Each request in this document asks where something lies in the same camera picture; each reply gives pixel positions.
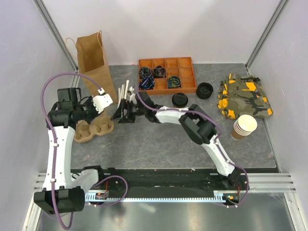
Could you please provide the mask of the brown paper bag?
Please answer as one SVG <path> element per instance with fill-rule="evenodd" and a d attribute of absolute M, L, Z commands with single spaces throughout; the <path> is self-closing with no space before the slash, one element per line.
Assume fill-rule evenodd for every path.
<path fill-rule="evenodd" d="M 77 38 L 74 42 L 79 73 L 84 74 L 99 84 L 108 93 L 113 103 L 118 103 L 108 60 L 102 40 L 102 32 Z"/>

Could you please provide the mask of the black plastic cup lid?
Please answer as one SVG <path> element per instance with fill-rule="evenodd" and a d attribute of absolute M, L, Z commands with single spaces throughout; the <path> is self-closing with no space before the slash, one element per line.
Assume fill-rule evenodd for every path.
<path fill-rule="evenodd" d="M 188 103 L 188 97 L 186 94 L 179 92 L 172 96 L 171 101 L 174 103 Z"/>

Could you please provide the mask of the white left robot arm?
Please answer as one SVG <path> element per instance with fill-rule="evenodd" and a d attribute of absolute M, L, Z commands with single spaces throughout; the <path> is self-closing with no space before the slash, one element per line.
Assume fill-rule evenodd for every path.
<path fill-rule="evenodd" d="M 97 96 L 85 97 L 82 103 L 80 88 L 57 91 L 58 101 L 48 112 L 50 140 L 48 167 L 42 191 L 34 194 L 34 203 L 47 214 L 82 211 L 85 195 L 93 187 L 101 189 L 105 176 L 100 165 L 84 167 L 79 176 L 71 176 L 71 151 L 78 121 L 92 122 L 113 100 L 99 91 Z"/>

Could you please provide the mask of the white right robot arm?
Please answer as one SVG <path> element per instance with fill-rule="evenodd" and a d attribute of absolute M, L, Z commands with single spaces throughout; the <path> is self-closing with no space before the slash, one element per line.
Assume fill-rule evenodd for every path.
<path fill-rule="evenodd" d="M 155 104 L 146 92 L 131 93 L 130 99 L 121 99 L 111 119 L 119 123 L 134 123 L 137 116 L 144 116 L 152 123 L 181 125 L 189 138 L 201 145 L 211 157 L 221 186 L 229 190 L 237 185 L 241 169 L 222 147 L 217 124 L 198 105 L 171 108 Z"/>

